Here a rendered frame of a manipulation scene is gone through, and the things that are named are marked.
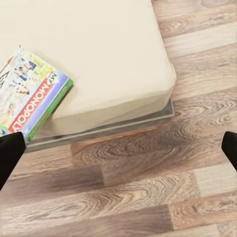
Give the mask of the board game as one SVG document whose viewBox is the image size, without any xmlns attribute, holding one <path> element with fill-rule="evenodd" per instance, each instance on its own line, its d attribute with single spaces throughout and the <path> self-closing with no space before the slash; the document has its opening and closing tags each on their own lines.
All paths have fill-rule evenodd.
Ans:
<svg viewBox="0 0 237 237">
<path fill-rule="evenodd" d="M 27 147 L 73 83 L 19 45 L 0 69 L 0 137 L 20 131 Z"/>
</svg>

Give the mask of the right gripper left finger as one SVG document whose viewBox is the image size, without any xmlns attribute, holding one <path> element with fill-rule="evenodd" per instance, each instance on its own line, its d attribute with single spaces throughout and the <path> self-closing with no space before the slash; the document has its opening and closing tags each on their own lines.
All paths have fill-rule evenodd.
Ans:
<svg viewBox="0 0 237 237">
<path fill-rule="evenodd" d="M 0 190 L 25 152 L 25 149 L 24 137 L 20 131 L 0 137 Z"/>
</svg>

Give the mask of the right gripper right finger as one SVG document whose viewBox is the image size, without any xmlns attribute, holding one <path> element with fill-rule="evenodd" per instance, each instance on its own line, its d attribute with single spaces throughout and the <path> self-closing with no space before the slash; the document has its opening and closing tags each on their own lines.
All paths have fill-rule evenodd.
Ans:
<svg viewBox="0 0 237 237">
<path fill-rule="evenodd" d="M 237 171 L 237 133 L 226 131 L 221 148 Z"/>
</svg>

